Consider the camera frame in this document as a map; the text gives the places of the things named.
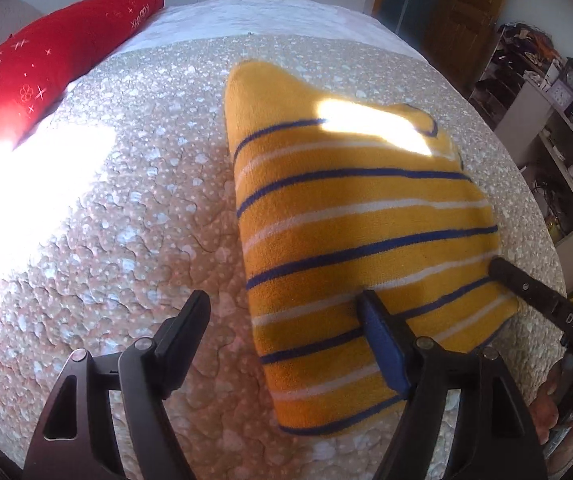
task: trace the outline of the red pillow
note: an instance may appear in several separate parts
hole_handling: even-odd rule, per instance
[[[0,45],[0,148],[13,148],[68,83],[88,72],[164,0],[84,0]]]

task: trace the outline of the yellow striped sweater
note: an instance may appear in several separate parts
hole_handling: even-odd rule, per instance
[[[490,205],[428,114],[255,61],[224,101],[253,335],[284,431],[338,433],[399,400],[362,336],[360,290],[462,352],[516,312],[487,275]]]

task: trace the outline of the mattress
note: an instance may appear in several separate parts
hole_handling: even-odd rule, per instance
[[[0,163],[0,448],[19,464],[72,349],[124,349],[202,288],[212,320],[166,402],[198,478],[366,480],[377,468],[399,413],[337,437],[276,427],[250,333],[222,114],[228,73],[249,58],[345,96],[432,114],[489,196],[503,254],[564,292],[537,204],[506,150],[436,70],[374,20],[299,1],[166,9],[79,79]],[[527,399],[559,358],[558,339],[522,304],[495,341]],[[112,403],[125,469],[139,478],[119,396]],[[451,396],[430,478],[444,470],[456,416]]]

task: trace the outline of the wooden door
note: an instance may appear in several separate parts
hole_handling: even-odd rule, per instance
[[[468,96],[488,59],[504,0],[439,0],[426,29],[422,54]]]

